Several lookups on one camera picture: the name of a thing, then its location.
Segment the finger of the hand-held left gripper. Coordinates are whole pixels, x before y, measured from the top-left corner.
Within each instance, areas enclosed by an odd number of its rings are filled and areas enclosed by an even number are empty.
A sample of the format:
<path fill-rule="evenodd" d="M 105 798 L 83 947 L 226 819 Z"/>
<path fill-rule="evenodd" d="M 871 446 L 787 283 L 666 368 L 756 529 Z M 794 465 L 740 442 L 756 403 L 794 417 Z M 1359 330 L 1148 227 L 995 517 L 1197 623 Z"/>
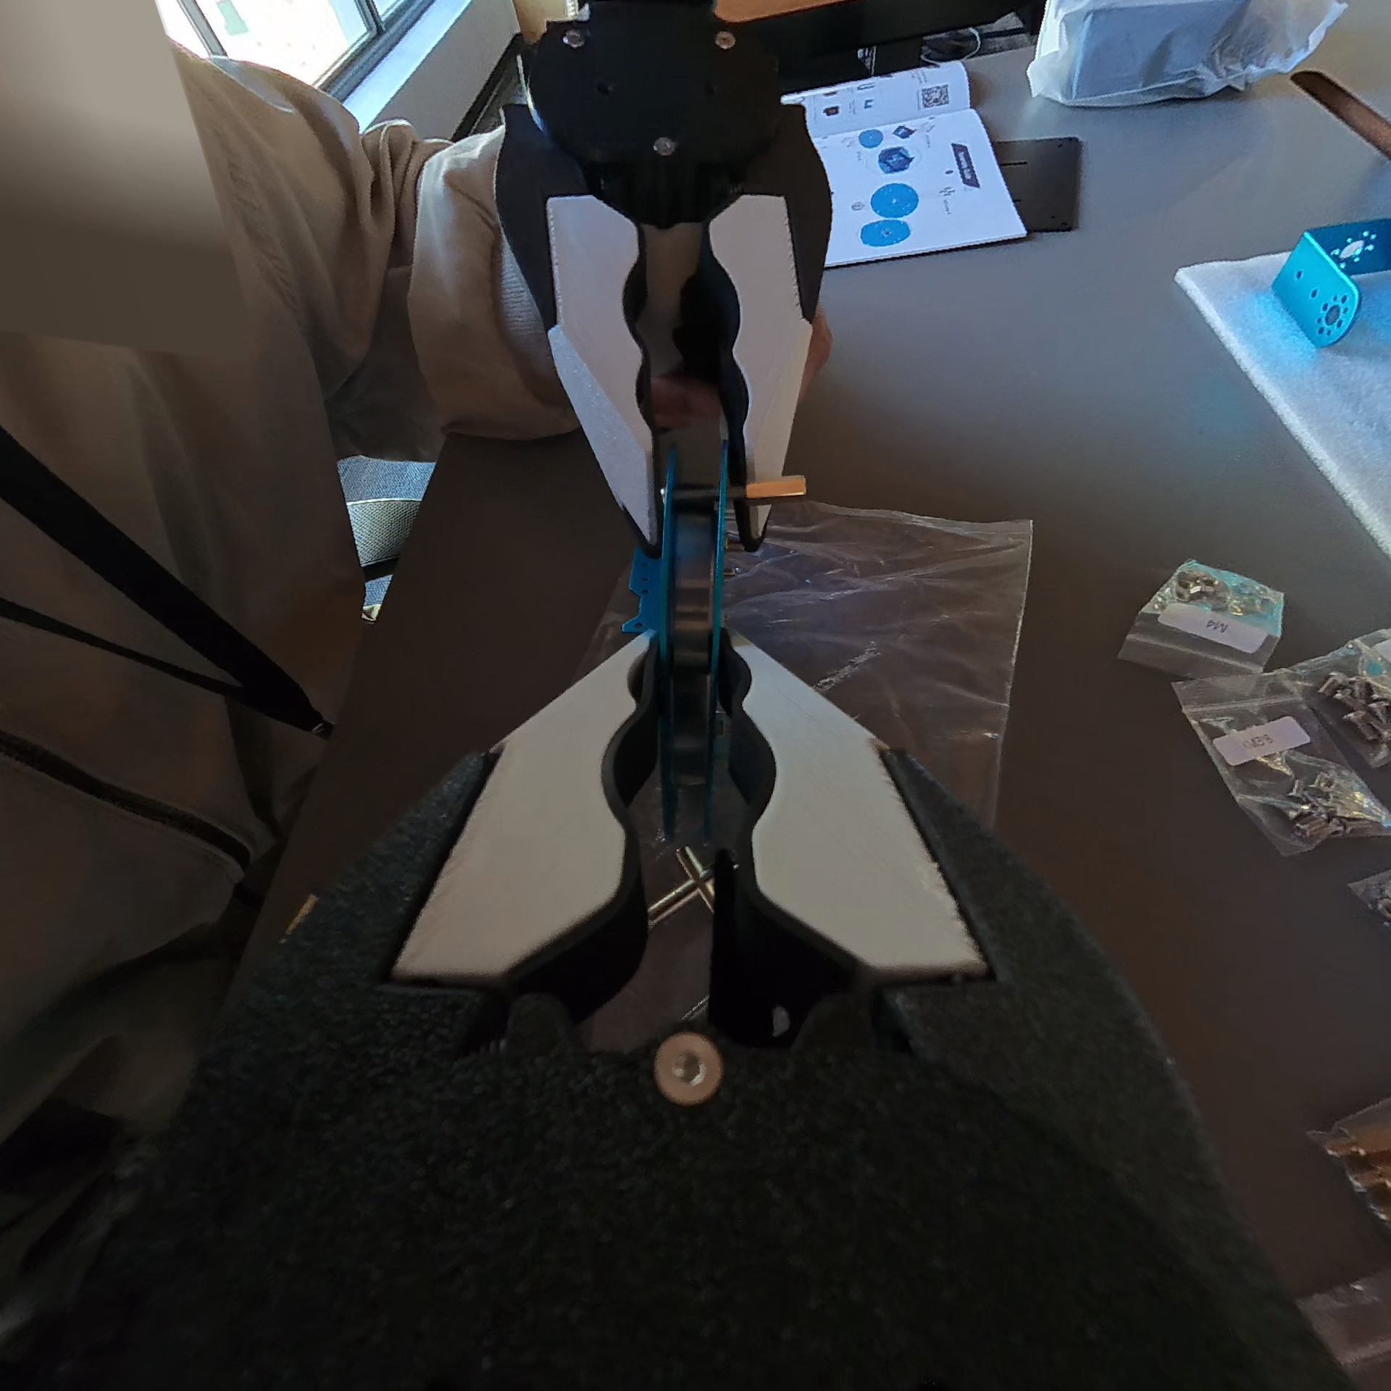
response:
<path fill-rule="evenodd" d="M 618 506 L 643 545 L 661 542 L 653 427 L 637 400 L 643 349 L 624 305 L 639 267 L 632 221 L 594 196 L 547 199 L 558 379 Z"/>
<path fill-rule="evenodd" d="M 778 479 L 811 336 L 784 199 L 734 199 L 704 224 L 700 297 L 729 480 Z"/>

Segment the instruction manual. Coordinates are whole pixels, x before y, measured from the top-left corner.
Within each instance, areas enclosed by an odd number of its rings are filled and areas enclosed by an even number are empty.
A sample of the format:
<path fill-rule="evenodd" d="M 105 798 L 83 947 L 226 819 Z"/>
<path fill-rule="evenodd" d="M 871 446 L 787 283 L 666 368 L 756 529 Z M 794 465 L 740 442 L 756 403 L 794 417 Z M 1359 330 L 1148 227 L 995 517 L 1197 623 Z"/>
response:
<path fill-rule="evenodd" d="M 963 63 L 783 96 L 802 105 L 832 194 L 825 267 L 1026 234 Z"/>

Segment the silver cross wrench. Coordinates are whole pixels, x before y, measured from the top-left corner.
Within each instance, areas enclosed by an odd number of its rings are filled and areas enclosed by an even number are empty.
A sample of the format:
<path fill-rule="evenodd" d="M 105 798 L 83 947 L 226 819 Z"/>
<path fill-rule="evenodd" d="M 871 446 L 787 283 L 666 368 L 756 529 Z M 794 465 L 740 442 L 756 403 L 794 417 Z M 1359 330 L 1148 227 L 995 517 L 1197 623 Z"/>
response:
<path fill-rule="evenodd" d="M 713 868 L 704 863 L 688 844 L 678 846 L 674 855 L 685 878 L 648 904 L 648 928 L 664 922 L 693 901 L 700 903 L 710 916 L 715 912 Z"/>

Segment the white foam sheet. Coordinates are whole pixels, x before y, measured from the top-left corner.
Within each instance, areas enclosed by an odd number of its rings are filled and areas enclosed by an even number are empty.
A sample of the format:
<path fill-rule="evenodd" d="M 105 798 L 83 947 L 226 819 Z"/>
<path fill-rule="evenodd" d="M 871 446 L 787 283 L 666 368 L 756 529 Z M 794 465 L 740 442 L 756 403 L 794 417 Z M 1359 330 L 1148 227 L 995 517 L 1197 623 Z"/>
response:
<path fill-rule="evenodd" d="M 1278 303 L 1280 256 L 1178 268 L 1226 351 L 1265 397 L 1378 547 L 1389 548 L 1389 275 L 1359 278 L 1349 333 L 1316 347 Z"/>

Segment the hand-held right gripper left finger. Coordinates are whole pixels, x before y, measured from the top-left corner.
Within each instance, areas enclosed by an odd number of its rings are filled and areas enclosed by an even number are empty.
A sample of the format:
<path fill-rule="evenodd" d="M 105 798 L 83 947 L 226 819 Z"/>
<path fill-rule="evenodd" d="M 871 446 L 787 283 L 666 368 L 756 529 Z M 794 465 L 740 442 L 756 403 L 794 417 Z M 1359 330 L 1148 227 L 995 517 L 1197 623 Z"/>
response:
<path fill-rule="evenodd" d="M 656 650 L 634 635 L 495 749 L 393 982 L 547 993 L 582 1020 L 648 933 L 629 814 L 658 759 Z"/>

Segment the blue metal bracket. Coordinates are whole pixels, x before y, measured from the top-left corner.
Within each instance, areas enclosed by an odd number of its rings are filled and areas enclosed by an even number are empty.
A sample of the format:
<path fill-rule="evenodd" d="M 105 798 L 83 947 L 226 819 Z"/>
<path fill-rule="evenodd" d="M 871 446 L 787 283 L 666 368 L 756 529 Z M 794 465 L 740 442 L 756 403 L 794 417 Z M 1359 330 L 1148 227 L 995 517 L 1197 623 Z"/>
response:
<path fill-rule="evenodd" d="M 1343 338 L 1357 316 L 1357 276 L 1387 267 L 1387 218 L 1321 224 L 1299 237 L 1272 289 L 1303 335 L 1324 347 Z"/>

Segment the grey chair seat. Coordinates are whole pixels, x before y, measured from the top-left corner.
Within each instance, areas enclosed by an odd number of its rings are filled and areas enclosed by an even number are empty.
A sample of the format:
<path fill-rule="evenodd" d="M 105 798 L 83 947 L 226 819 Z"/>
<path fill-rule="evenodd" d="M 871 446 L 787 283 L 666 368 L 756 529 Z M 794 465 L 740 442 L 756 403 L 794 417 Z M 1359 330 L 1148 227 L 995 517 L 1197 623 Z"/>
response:
<path fill-rule="evenodd" d="M 338 460 L 352 541 L 363 579 L 362 613 L 373 618 L 427 490 L 431 461 L 352 455 Z"/>

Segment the brown wooden strip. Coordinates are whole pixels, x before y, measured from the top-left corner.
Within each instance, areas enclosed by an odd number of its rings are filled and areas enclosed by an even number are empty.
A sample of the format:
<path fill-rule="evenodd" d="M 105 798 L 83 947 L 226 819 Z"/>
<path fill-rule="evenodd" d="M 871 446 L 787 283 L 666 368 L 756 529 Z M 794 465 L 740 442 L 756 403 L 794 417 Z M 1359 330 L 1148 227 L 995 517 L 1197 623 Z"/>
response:
<path fill-rule="evenodd" d="M 1291 74 L 1291 80 L 1338 123 L 1378 150 L 1381 156 L 1389 158 L 1391 124 L 1386 115 L 1319 71 L 1295 71 Z"/>

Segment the clear plastic bag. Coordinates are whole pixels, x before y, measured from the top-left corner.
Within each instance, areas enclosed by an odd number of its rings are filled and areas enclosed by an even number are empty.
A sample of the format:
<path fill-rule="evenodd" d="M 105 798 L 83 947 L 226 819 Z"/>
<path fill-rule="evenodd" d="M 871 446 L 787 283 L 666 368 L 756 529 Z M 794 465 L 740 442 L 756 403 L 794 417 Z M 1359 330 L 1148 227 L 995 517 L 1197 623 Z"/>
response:
<path fill-rule="evenodd" d="M 1031 541 L 1030 520 L 775 504 L 756 552 L 729 529 L 724 618 L 990 827 Z"/>

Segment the blue metal disc assembly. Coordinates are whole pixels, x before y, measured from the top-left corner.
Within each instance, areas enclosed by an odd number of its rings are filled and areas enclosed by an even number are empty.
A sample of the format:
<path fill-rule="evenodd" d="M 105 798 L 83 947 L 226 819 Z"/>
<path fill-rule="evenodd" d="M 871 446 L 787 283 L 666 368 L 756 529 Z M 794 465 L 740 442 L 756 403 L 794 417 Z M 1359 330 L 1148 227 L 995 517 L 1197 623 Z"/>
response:
<path fill-rule="evenodd" d="M 669 840 L 708 833 L 719 724 L 719 656 L 729 444 L 667 442 L 661 548 L 634 552 L 636 616 L 623 632 L 653 635 L 661 825 Z"/>

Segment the bright window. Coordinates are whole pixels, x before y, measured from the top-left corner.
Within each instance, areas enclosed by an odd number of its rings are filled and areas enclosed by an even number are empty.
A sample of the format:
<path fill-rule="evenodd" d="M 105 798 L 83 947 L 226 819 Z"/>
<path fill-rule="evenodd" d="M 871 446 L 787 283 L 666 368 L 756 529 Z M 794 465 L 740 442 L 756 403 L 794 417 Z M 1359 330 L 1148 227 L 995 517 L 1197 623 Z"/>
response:
<path fill-rule="evenodd" d="M 436 85 L 476 94 L 517 36 L 498 1 L 158 1 L 164 31 L 189 52 L 272 67 L 343 99 L 359 115 L 408 109 Z"/>

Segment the white plastic bag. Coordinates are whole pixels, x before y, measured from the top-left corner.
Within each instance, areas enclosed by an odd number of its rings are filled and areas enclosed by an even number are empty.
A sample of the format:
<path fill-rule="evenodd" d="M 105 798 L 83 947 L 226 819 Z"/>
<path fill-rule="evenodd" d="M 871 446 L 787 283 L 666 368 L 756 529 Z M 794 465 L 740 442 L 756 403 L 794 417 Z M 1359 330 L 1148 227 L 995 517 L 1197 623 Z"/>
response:
<path fill-rule="evenodd" d="M 1069 107 L 1132 107 L 1245 90 L 1321 44 L 1340 1 L 1049 1 L 1030 93 Z"/>

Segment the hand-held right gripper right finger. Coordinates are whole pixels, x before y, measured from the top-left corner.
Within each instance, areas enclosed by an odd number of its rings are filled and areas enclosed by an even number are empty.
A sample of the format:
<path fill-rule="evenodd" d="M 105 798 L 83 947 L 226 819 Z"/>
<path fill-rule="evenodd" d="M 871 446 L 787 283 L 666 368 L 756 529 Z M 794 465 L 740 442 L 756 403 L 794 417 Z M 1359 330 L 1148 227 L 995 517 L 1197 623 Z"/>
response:
<path fill-rule="evenodd" d="M 721 637 L 719 669 L 743 810 L 716 862 L 715 1030 L 789 1045 L 822 999 L 985 979 L 884 745 L 743 635 Z"/>

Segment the black metal plate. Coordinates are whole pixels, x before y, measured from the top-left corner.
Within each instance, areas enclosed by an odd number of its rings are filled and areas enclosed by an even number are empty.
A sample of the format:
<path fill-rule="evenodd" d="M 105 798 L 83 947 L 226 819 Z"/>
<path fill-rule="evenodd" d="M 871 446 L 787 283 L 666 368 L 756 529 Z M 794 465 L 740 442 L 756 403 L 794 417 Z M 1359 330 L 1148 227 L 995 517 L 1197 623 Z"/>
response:
<path fill-rule="evenodd" d="M 1082 142 L 1061 135 L 992 140 L 992 145 L 1025 230 L 1052 234 L 1076 229 Z"/>

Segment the pile of small hardware bags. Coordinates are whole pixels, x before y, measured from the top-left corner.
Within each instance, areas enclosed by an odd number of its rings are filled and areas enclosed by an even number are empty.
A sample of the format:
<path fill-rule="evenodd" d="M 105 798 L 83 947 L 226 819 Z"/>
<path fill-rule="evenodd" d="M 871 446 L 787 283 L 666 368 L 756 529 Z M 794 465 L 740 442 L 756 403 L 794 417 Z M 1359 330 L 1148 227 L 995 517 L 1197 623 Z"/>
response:
<path fill-rule="evenodd" d="M 1387 647 L 1286 664 L 1283 594 L 1197 561 L 1128 616 L 1118 654 L 1172 681 L 1142 810 L 1196 911 L 1183 1004 L 1199 1101 L 1276 1273 L 1348 1360 L 1387 1362 Z M 1383 1324 L 1376 1332 L 1362 1327 Z"/>

